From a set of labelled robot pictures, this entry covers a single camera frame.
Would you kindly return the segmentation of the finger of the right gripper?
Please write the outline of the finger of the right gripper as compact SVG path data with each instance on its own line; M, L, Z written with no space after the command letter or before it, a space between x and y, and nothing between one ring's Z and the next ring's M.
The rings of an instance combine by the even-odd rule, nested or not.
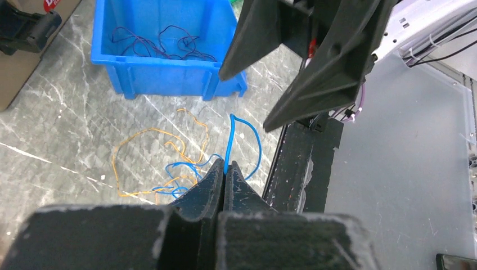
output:
M230 47L219 70L226 81L284 44L298 54L298 1L243 1Z
M265 119L264 130L353 103L394 6L395 1L316 1L318 47Z

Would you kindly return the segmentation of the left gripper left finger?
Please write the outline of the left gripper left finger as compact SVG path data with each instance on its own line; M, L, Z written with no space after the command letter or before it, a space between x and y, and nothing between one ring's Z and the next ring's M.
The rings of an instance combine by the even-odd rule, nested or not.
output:
M214 269L224 161L169 205L47 205L20 227L2 269Z

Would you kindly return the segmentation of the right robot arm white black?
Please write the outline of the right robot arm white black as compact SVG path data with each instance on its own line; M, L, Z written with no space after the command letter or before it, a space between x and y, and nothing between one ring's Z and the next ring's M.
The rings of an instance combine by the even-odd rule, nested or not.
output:
M219 78L279 46L304 61L263 123L270 132L351 105L377 62L399 52L407 64L423 64L475 24L475 1L244 1Z

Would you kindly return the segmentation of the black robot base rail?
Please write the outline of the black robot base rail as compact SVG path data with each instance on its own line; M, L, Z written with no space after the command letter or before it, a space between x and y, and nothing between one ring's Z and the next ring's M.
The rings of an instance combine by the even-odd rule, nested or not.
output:
M324 116L283 127L262 194L279 212L325 211L344 124Z

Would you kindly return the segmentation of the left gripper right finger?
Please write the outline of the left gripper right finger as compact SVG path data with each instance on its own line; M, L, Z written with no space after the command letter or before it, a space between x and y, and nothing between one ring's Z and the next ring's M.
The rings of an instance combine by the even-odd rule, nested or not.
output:
M277 212L236 162L218 215L217 269L379 269L369 232L350 215Z

